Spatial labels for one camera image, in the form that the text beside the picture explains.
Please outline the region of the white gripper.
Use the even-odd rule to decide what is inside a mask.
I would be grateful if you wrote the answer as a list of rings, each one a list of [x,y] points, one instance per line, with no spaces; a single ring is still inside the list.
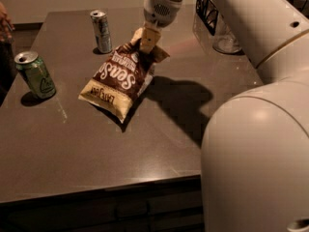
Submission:
[[[145,23],[150,24],[153,27],[164,28],[175,20],[181,5],[181,1],[144,0]],[[139,49],[142,52],[149,54],[159,41],[160,37],[161,34],[159,31],[143,27]]]

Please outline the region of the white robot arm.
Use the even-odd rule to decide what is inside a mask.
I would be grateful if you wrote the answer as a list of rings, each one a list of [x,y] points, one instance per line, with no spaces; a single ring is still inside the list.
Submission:
[[[263,84],[206,127],[205,232],[308,232],[309,21],[287,0],[211,1]]]

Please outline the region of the person's hand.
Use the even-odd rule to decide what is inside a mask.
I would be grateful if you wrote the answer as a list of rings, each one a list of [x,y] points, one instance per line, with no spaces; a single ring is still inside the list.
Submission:
[[[4,42],[12,37],[14,26],[11,22],[6,7],[0,2],[0,41]]]

